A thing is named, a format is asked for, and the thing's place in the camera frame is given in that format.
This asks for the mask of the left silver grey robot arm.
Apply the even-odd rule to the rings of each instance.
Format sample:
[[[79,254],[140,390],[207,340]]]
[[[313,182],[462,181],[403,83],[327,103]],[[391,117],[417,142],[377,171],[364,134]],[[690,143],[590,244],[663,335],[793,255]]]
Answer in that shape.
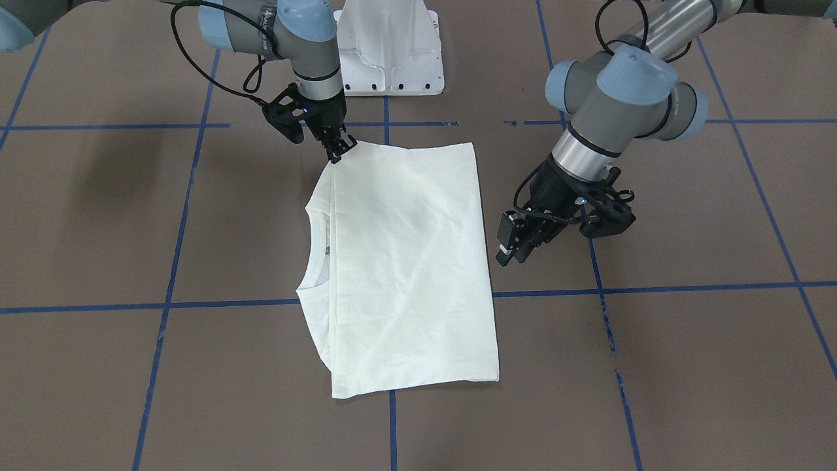
[[[708,99],[678,81],[672,63],[715,24],[739,13],[835,19],[834,1],[666,1],[615,39],[595,27],[600,50],[562,61],[546,81],[547,101],[570,116],[552,152],[521,187],[529,197],[500,217],[496,260],[525,262],[567,226],[589,239],[625,232],[636,220],[634,193],[613,185],[615,162],[637,139],[672,142],[694,136],[708,119]]]

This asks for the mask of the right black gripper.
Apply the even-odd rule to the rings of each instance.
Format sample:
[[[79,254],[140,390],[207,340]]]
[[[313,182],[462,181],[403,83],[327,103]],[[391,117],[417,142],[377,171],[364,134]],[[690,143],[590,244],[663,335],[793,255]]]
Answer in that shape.
[[[337,164],[343,155],[358,145],[355,137],[347,133],[345,118],[347,113],[344,92],[329,99],[311,99],[300,92],[297,104],[304,108],[303,122],[320,142],[324,142],[327,158]]]

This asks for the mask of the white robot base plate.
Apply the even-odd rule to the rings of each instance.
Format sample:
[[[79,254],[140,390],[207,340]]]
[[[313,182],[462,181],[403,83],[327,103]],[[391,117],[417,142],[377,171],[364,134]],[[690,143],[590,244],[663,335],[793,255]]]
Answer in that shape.
[[[439,16],[424,1],[346,1],[333,17],[346,96],[443,93]]]

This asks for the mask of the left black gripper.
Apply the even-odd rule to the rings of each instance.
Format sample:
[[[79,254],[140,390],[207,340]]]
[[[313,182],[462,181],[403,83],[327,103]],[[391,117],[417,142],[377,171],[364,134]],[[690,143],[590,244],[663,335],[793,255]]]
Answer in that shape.
[[[552,241],[565,227],[586,223],[588,215],[577,203],[579,194],[568,184],[568,178],[549,156],[520,183],[520,190],[526,188],[529,197],[520,205],[520,213],[505,211],[500,215],[500,245],[494,257],[499,265],[507,266],[511,260],[522,264],[532,251]]]

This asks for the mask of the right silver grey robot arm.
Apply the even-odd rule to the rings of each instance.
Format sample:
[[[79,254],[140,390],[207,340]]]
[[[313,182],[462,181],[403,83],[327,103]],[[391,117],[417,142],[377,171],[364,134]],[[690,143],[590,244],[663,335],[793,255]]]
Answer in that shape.
[[[215,78],[204,71],[186,50],[177,16],[196,9],[203,40],[217,48],[251,54],[257,60],[238,90],[231,95],[248,99],[264,119],[291,143],[304,141],[304,132],[325,149],[336,164],[356,146],[346,126],[347,102],[337,42],[337,20],[330,1],[177,1],[171,2],[169,23],[177,48],[186,62],[213,86]],[[274,99],[258,96],[263,68],[270,61],[285,60],[295,75]]]

